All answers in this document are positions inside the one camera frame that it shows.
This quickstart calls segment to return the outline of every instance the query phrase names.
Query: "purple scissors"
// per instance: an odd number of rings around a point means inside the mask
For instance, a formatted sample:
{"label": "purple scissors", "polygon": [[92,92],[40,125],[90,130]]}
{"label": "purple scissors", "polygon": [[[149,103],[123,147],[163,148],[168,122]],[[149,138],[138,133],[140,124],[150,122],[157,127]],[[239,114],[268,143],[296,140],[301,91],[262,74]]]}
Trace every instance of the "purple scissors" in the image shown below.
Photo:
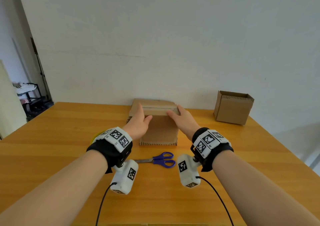
{"label": "purple scissors", "polygon": [[161,165],[165,168],[172,168],[176,165],[176,162],[172,160],[173,158],[173,153],[170,152],[163,152],[162,154],[158,156],[154,156],[150,159],[135,159],[134,161],[137,163],[153,163],[157,165]]}

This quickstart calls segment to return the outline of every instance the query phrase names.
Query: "hand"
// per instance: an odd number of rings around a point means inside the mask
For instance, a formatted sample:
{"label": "hand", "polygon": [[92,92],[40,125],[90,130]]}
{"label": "hand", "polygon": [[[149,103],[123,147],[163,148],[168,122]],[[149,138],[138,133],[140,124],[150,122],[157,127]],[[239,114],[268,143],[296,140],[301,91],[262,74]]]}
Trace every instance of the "hand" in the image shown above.
{"label": "hand", "polygon": [[142,106],[139,104],[136,114],[122,129],[130,135],[132,140],[139,139],[147,132],[151,119],[152,116],[144,118]]}
{"label": "hand", "polygon": [[175,114],[173,111],[167,111],[168,116],[170,116],[174,122],[177,124],[178,128],[187,136],[187,138],[192,141],[192,136],[194,133],[201,128],[198,123],[194,120],[193,116],[184,109],[182,106],[178,105],[180,111],[180,116]]}

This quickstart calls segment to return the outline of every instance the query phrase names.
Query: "purple handle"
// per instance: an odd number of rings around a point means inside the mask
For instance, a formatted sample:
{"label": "purple handle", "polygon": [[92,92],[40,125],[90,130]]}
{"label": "purple handle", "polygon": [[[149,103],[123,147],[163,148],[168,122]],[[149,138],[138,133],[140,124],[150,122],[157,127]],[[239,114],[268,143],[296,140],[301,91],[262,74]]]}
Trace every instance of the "purple handle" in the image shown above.
{"label": "purple handle", "polygon": [[152,157],[154,160],[156,159],[172,159],[173,158],[173,153],[170,152],[163,152],[162,154],[158,155],[158,156],[154,156]]}
{"label": "purple handle", "polygon": [[169,160],[163,160],[163,159],[154,159],[152,161],[152,163],[156,164],[156,165],[161,165],[165,168],[172,168],[176,165],[176,162],[172,159]]}

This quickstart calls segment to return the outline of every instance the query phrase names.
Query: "closed cardboard box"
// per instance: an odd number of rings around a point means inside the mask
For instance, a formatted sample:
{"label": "closed cardboard box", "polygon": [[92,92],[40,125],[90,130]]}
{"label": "closed cardboard box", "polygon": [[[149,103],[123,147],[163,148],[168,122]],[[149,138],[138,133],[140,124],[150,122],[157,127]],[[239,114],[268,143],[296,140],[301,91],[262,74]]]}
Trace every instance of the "closed cardboard box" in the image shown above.
{"label": "closed cardboard box", "polygon": [[214,108],[216,121],[245,125],[253,103],[249,94],[220,90]]}
{"label": "closed cardboard box", "polygon": [[162,100],[134,99],[129,112],[128,121],[136,113],[138,104],[142,105],[145,117],[152,115],[148,131],[140,139],[140,145],[177,145],[178,127],[167,115],[172,110],[180,115],[174,102]]}

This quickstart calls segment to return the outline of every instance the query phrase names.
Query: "table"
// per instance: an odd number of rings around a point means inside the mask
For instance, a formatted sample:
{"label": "table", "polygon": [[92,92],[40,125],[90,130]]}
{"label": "table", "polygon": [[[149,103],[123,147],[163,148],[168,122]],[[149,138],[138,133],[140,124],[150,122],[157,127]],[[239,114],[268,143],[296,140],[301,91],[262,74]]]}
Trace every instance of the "table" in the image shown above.
{"label": "table", "polygon": [[[99,131],[125,125],[130,107],[85,103],[56,103],[0,141],[0,211],[83,155]],[[245,126],[216,122],[212,110],[189,110],[202,127],[216,129],[234,151],[320,218],[320,177],[249,117]],[[191,142],[179,132],[178,146],[139,146],[130,159],[150,158],[163,151],[192,155]],[[104,175],[74,225],[94,225],[102,196],[114,174]],[[245,225],[214,172],[200,175],[219,192],[235,225]],[[109,191],[99,223],[230,225],[220,200],[204,181],[183,187],[178,167],[139,164],[128,195]]]}

